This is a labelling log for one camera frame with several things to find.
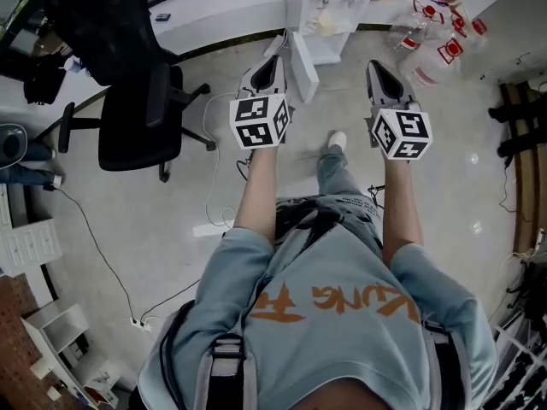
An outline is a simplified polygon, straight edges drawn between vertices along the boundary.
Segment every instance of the plastic bottle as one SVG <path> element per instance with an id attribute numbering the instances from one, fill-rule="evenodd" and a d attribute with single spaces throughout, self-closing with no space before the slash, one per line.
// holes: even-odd
<path id="1" fill-rule="evenodd" d="M 470 77 L 474 75 L 475 68 L 482 59 L 482 52 L 486 46 L 486 25 L 476 19 L 473 22 L 464 14 L 462 16 L 456 9 L 451 10 L 452 27 L 454 29 L 453 37 L 457 39 L 465 53 L 461 58 L 462 76 Z"/>
<path id="2" fill-rule="evenodd" d="M 399 71 L 423 85 L 438 85 L 459 77 L 463 54 L 462 45 L 455 38 L 426 41 L 400 63 Z"/>
<path id="3" fill-rule="evenodd" d="M 401 15 L 393 23 L 387 34 L 388 46 L 402 60 L 431 36 L 437 24 L 444 24 L 443 15 L 431 5 L 414 1 L 413 12 Z"/>

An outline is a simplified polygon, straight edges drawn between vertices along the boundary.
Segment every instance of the person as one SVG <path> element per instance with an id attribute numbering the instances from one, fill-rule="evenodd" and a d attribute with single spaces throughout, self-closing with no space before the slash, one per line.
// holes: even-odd
<path id="1" fill-rule="evenodd" d="M 424 250 L 410 165 L 385 160 L 382 230 L 376 205 L 346 169 L 346 139 L 342 132 L 329 139 L 318 196 L 280 202 L 278 149 L 256 150 L 234 226 L 176 334 L 174 369 L 186 408 L 205 408 L 200 363 L 216 338 L 234 330 L 256 364 L 261 410 L 435 408 L 425 319 L 461 338 L 466 408 L 485 398 L 497 368 L 488 320 L 478 299 Z M 158 354 L 156 345 L 138 390 L 149 409 L 176 408 Z"/>
<path id="2" fill-rule="evenodd" d="M 28 142 L 26 153 L 21 161 L 49 161 L 55 160 L 56 150 L 47 147 L 36 140 Z M 22 185 L 50 185 L 59 188 L 62 176 L 47 170 L 31 169 L 16 163 L 12 166 L 0 168 L 0 184 Z"/>

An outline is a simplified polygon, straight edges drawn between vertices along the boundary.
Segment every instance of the black office chair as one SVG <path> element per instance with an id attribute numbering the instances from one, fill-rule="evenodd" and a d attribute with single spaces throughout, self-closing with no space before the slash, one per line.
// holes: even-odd
<path id="1" fill-rule="evenodd" d="M 177 56 L 162 49 L 150 24 L 147 0 L 46 0 L 53 29 L 100 85 L 108 86 L 101 119 L 74 118 L 74 104 L 64 111 L 59 151 L 66 153 L 73 129 L 99 128 L 99 166 L 118 172 L 160 166 L 180 153 L 181 134 L 215 150 L 213 141 L 181 126 L 182 111 L 200 94 L 183 92 Z"/>

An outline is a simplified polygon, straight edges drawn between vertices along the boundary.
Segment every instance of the white sneaker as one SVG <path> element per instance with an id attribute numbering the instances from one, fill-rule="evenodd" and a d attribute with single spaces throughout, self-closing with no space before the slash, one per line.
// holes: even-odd
<path id="1" fill-rule="evenodd" d="M 345 151 L 345 145 L 348 142 L 348 138 L 345 136 L 345 133 L 342 131 L 335 132 L 329 139 L 328 139 L 328 147 L 330 148 L 333 144 L 336 144 L 337 146 L 340 146 L 340 149 L 342 151 Z"/>
<path id="2" fill-rule="evenodd" d="M 56 174 L 54 177 L 53 177 L 53 186 L 55 188 L 61 188 L 61 184 L 62 184 L 62 176 L 60 174 Z"/>

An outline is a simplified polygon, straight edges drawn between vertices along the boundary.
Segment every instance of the white desk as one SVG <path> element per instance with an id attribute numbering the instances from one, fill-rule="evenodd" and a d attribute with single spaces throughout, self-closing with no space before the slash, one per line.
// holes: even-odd
<path id="1" fill-rule="evenodd" d="M 497 0 L 463 0 L 474 18 Z M 286 0 L 167 0 L 153 6 L 152 26 L 159 44 L 182 54 L 200 47 L 257 32 L 285 27 Z M 391 24 L 406 10 L 405 0 L 371 2 L 362 23 Z M 170 13 L 167 22 L 156 22 L 157 14 Z M 77 105 L 103 87 L 84 72 L 67 73 L 52 105 L 28 105 L 22 83 L 0 77 L 0 120 L 17 120 L 42 131 L 62 116 L 67 103 Z"/>

